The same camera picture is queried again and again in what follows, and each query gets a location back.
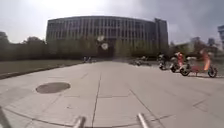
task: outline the manhole cover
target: manhole cover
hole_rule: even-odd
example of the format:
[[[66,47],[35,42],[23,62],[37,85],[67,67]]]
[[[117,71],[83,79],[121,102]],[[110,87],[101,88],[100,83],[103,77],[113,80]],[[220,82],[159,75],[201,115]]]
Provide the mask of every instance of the manhole cover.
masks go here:
[[[47,83],[36,88],[39,93],[57,93],[69,89],[70,85],[63,82]]]

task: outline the motorcycle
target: motorcycle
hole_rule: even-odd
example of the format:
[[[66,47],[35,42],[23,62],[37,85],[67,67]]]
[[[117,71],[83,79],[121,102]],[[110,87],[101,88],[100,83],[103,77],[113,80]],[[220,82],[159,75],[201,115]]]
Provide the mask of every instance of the motorcycle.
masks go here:
[[[194,60],[194,58],[191,58],[191,57],[187,58],[188,62],[191,61],[192,59]],[[195,72],[196,76],[200,72],[207,72],[208,76],[211,78],[215,78],[218,74],[218,70],[210,64],[210,61],[205,63],[204,69],[202,69],[200,66],[192,65],[190,63],[187,63],[186,65],[183,65],[180,68],[180,73],[182,76],[188,76],[191,72]]]

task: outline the paving tile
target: paving tile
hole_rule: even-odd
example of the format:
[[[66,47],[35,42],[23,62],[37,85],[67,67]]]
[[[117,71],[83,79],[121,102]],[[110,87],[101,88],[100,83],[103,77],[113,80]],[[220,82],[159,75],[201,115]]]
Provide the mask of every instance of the paving tile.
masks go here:
[[[0,109],[0,127],[2,125],[3,128],[25,128],[30,122],[31,119]]]
[[[23,114],[25,116],[36,118],[47,109],[58,96],[47,94],[36,94],[27,96],[21,100],[13,102],[6,106],[7,109]]]
[[[4,107],[33,93],[30,90],[22,88],[13,88],[0,94],[0,106]]]
[[[136,124],[138,113],[144,113],[149,120],[154,119],[134,96],[99,98],[94,126],[106,127]]]
[[[224,122],[196,108],[162,119],[166,128],[223,128]]]
[[[38,119],[52,123],[73,125],[79,116],[87,118],[91,126],[95,108],[95,98],[61,97]]]

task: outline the building window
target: building window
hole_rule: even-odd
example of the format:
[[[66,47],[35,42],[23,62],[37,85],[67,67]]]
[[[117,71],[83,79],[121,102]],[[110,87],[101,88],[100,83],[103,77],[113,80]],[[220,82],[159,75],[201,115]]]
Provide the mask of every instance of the building window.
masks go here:
[[[112,29],[111,36],[116,36],[116,29]]]
[[[67,36],[67,32],[66,31],[63,31],[62,38],[66,38],[66,36]]]
[[[117,30],[117,36],[120,37],[120,30]]]
[[[99,26],[99,20],[98,19],[96,19],[95,21],[94,21],[94,26]]]

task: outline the scooter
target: scooter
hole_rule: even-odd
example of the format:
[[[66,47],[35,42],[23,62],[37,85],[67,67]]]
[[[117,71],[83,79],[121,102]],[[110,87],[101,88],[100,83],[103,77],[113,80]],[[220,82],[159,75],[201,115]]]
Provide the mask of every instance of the scooter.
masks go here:
[[[181,66],[180,68],[180,73],[183,76],[188,76],[191,72],[196,73],[196,76],[200,72],[207,72],[209,77],[215,78],[218,74],[218,70],[210,64],[210,60],[205,61],[203,69],[200,66],[192,65],[189,63],[191,60],[195,60],[195,58],[188,57],[187,60],[188,63],[186,65]]]
[[[177,70],[180,69],[180,66],[178,64],[177,58],[176,57],[172,57],[171,58],[171,65],[170,65],[170,70],[175,73]]]
[[[162,61],[162,60],[159,61],[159,69],[160,70],[166,70],[166,63],[165,63],[165,61]]]

